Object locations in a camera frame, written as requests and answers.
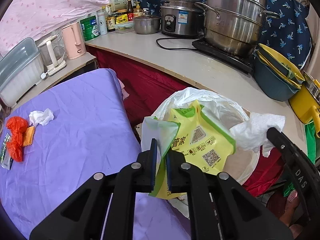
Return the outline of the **white paper towel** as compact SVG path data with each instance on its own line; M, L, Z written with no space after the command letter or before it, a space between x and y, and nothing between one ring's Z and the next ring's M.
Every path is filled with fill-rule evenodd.
M233 126L230 132L236 146L254 152L259 152L262 147L262 155L268 158L274 145L267 139L267 131L276 128L282 132L285 120L283 115L251 113L249 120Z

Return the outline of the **yellow green snack bag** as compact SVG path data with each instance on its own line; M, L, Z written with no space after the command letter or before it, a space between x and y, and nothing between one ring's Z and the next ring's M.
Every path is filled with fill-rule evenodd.
M141 148L157 140L155 188L152 197L179 197L169 189L166 156L169 150L183 153L185 161L216 175L223 170L227 157L236 151L236 140L219 120L205 113L207 107L197 100L187 108L171 108L164 120L148 116L142 124Z

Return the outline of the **small orange foam piece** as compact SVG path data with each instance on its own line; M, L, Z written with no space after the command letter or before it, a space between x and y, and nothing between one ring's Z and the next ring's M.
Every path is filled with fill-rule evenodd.
M33 143L33 138L35 134L35 127L30 126L26 129L24 135L23 135L23 144L22 146L30 146Z

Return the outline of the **small green white carton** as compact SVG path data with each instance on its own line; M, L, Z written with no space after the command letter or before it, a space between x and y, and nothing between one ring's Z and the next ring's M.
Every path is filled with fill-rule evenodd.
M2 143L2 148L1 148L1 167L6 169L6 170L11 170L13 159L10 156L8 149L7 149L7 142L11 139L11 136L9 133L7 133L4 137L4 141Z

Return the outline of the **white tissue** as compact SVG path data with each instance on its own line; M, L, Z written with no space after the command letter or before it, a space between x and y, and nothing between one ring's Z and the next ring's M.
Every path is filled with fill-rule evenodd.
M50 109L44 111L32 111L29 114L29 122L36 127L38 124L46 126L50 121L54 119L54 114Z

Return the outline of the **red plastic bag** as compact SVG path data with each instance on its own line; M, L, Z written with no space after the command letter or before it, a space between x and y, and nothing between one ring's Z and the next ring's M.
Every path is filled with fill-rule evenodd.
M11 117L6 124L7 129L11 132L11 139L6 143L7 150L16 162L23 161L23 135L28 126L27 120L20 116Z

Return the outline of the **white lined trash bin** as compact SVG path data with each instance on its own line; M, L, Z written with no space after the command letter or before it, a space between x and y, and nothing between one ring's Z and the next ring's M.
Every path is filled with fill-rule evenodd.
M240 185L243 185L258 164L260 148L249 145L249 137L241 139L240 132L235 129L240 126L248 128L252 117L248 116L236 102L212 91L188 87L165 99L151 116L144 118L142 150L146 150L151 136L158 133L156 125L151 122L152 118L163 122L168 117L170 109L187 108L195 100L204 106L204 113L210 120L218 121L219 124L230 130L231 135L236 139L236 152L227 158L225 169Z

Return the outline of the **green plastic bag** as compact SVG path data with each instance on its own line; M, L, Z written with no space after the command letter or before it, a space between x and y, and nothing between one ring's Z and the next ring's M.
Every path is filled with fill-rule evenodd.
M304 126L306 145L307 145L307 155L313 164L319 159L319 138L316 135L315 125L313 121Z

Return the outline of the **stacked teal yellow bowls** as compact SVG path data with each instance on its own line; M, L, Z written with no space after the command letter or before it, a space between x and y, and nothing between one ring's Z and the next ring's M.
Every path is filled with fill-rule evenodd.
M274 100L284 102L293 97L305 81L300 70L276 50L258 44L253 77L262 91Z

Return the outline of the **purple tablecloth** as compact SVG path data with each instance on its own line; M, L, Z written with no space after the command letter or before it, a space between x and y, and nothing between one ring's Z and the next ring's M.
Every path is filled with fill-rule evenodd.
M123 104L116 73L97 69L39 94L13 111L53 112L37 125L23 161L1 169L1 239L28 239L31 231L97 172L112 174L141 151Z

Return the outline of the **steel rice cooker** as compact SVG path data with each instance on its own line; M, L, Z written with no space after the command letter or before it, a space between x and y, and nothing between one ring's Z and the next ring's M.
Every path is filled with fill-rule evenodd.
M163 34L194 38L203 28L204 10L198 0L161 0L161 32Z

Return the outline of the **white glass kettle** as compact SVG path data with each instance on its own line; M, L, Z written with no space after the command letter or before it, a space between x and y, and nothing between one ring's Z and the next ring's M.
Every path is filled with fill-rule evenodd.
M42 61L46 67L46 75L52 76L67 66L65 61L66 50L59 44L58 35L52 35L37 45Z

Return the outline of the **small steel pot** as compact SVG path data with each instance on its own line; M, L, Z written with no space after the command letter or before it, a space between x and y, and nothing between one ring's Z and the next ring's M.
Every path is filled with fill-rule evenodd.
M142 15L133 19L133 28L137 34L149 35L160 30L161 17L156 15Z

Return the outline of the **pink dotted curtain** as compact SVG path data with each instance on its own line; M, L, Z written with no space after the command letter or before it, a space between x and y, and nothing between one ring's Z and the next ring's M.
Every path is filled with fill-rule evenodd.
M1 56L26 37L37 41L98 11L109 0L13 0L1 19Z

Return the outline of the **blue patterned wall cloth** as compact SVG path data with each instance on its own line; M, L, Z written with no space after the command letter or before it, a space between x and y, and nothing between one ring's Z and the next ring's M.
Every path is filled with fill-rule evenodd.
M159 14L161 0L138 1L152 14ZM312 38L306 22L309 7L296 0L267 0L266 9L278 13L280 18L266 20L259 42L281 53L299 69L303 68L312 48Z

